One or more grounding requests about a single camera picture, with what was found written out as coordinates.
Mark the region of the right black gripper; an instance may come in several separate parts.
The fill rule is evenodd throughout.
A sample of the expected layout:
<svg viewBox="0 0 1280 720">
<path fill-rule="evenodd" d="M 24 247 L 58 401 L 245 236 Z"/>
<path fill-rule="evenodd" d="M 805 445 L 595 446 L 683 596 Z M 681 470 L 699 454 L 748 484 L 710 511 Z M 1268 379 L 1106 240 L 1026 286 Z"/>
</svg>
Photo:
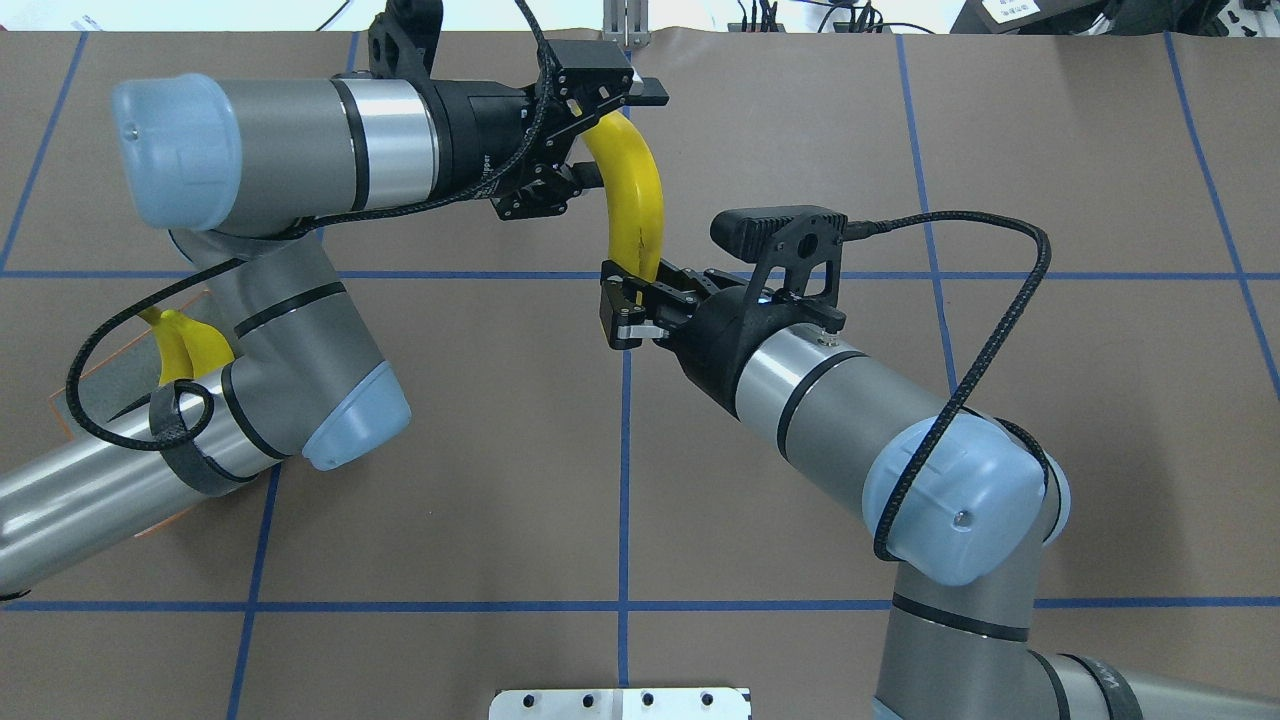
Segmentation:
<svg viewBox="0 0 1280 720">
<path fill-rule="evenodd" d="M 645 307 L 626 291 L 643 291 Z M 677 357 L 700 391 L 735 413 L 749 357 L 773 333 L 801 320 L 801 302 L 714 269 L 696 273 L 660 265 L 654 279 L 607 259 L 600 268 L 599 316 L 611 348 L 635 350 L 655 341 Z"/>
</svg>

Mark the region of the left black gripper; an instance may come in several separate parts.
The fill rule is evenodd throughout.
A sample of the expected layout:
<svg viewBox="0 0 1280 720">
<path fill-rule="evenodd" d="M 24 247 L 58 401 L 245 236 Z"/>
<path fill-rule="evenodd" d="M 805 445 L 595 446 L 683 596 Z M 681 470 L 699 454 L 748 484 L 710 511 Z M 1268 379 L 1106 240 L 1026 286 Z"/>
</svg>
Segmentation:
<svg viewBox="0 0 1280 720">
<path fill-rule="evenodd" d="M 433 79 L 425 86 L 439 147 L 431 201 L 462 193 L 489 199 L 507 220 L 559 215 L 570 199 L 604 186 L 595 161 L 567 161 L 573 141 L 623 105 L 669 102 L 658 78 L 634 78 L 611 41 L 552 40 L 549 46 L 549 83 L 515 88 Z"/>
</svg>

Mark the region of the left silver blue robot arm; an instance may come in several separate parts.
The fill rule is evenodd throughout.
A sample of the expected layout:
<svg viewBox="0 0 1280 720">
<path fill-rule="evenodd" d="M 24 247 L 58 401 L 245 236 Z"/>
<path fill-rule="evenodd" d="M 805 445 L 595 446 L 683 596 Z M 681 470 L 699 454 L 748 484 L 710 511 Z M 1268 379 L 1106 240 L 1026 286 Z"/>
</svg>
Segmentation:
<svg viewBox="0 0 1280 720">
<path fill-rule="evenodd" d="M 375 29 L 366 70 L 186 74 L 113 97 L 140 215 L 189 275 L 92 331 L 61 393 L 72 441 L 3 475 L 3 601 L 291 457 L 351 462 L 412 418 L 319 232 L 480 199 L 506 220 L 616 200 L 650 158 L 625 110 L 669 94 L 603 40 L 553 38 L 524 87 L 433 76 Z"/>
</svg>

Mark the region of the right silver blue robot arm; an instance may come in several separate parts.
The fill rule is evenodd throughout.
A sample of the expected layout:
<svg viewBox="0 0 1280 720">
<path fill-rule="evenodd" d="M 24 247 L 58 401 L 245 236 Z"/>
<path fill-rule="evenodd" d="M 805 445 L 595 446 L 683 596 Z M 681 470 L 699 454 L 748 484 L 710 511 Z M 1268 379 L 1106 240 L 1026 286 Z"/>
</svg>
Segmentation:
<svg viewBox="0 0 1280 720">
<path fill-rule="evenodd" d="M 602 268 L 609 342 L 652 340 L 869 530 L 943 400 L 838 336 L 833 295 L 769 290 L 663 264 L 655 282 Z M 1064 471 L 1021 429 L 961 411 L 892 520 L 897 575 L 877 719 L 1275 719 L 1277 701 L 1123 673 L 1028 644 L 1044 548 L 1070 511 Z"/>
</svg>

